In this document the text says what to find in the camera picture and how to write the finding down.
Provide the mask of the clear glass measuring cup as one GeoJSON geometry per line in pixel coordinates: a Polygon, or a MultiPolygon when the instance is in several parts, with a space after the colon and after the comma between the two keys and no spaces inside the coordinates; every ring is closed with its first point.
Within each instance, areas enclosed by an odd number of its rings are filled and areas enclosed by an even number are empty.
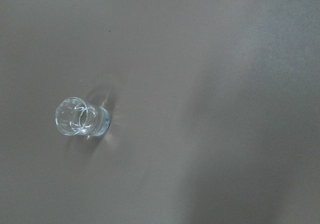
{"type": "Polygon", "coordinates": [[[101,136],[107,132],[111,122],[109,112],[78,97],[63,100],[56,108],[55,124],[66,136],[101,136]]]}

